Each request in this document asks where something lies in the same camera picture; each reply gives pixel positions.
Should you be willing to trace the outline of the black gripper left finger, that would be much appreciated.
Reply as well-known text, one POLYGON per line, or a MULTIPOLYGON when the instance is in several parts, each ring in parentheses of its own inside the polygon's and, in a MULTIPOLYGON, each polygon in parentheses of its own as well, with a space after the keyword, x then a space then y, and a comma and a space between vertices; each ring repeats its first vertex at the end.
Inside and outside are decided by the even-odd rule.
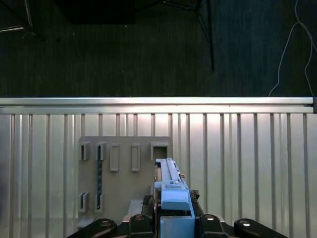
POLYGON ((153 196, 146 195, 141 213, 127 215, 121 224, 107 218, 98 219, 71 234, 70 238, 154 238, 153 196))

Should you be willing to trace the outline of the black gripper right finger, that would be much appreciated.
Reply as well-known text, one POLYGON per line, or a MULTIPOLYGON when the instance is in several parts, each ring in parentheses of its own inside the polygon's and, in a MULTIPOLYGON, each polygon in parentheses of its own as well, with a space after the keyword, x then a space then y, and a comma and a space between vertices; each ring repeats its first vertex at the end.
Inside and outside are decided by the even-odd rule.
POLYGON ((221 217, 203 212, 198 203, 200 195, 197 190, 190 190, 190 196, 195 214, 196 238, 286 238, 252 219, 242 218, 229 225, 221 217))

